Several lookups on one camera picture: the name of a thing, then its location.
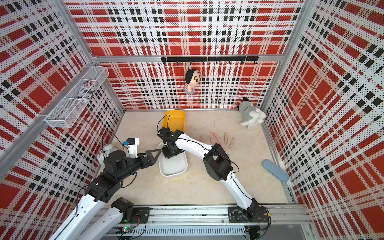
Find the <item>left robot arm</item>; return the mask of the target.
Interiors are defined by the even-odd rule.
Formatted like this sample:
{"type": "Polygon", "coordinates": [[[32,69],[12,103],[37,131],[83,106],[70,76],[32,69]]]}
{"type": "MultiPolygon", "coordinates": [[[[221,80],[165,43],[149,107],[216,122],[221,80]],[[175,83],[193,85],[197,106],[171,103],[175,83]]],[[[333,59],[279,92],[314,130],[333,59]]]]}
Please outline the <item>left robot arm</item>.
{"type": "Polygon", "coordinates": [[[108,211],[87,228],[94,216],[122,188],[122,181],[141,169],[153,166],[162,150],[155,149],[129,158],[122,150],[113,151],[104,160],[105,168],[88,186],[75,209],[50,237],[51,240],[100,240],[123,218],[133,214],[133,203],[119,198],[108,211]]]}

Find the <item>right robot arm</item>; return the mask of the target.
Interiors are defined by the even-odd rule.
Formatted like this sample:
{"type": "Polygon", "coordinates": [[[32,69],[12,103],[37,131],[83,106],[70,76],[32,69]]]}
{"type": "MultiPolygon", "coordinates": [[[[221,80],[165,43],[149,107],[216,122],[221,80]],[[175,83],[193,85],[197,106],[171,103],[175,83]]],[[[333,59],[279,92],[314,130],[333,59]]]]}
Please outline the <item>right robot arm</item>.
{"type": "Polygon", "coordinates": [[[222,183],[236,201],[240,220],[271,224],[268,209],[259,204],[241,185],[236,171],[233,170],[235,163],[230,160],[221,145],[207,145],[192,139],[180,130],[172,132],[165,127],[158,130],[157,136],[165,144],[162,148],[165,158],[170,159],[182,152],[188,152],[203,160],[208,175],[222,183]]]}

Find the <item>white plastic storage box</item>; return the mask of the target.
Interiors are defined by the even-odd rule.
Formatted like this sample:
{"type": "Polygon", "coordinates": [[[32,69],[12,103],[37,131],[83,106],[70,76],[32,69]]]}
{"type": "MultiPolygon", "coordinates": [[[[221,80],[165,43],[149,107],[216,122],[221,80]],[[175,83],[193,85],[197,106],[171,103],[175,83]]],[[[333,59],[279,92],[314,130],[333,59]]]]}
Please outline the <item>white plastic storage box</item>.
{"type": "Polygon", "coordinates": [[[166,178],[182,175],[188,169],[188,160],[185,152],[170,159],[165,158],[164,154],[161,153],[157,162],[159,163],[160,174],[166,178]]]}

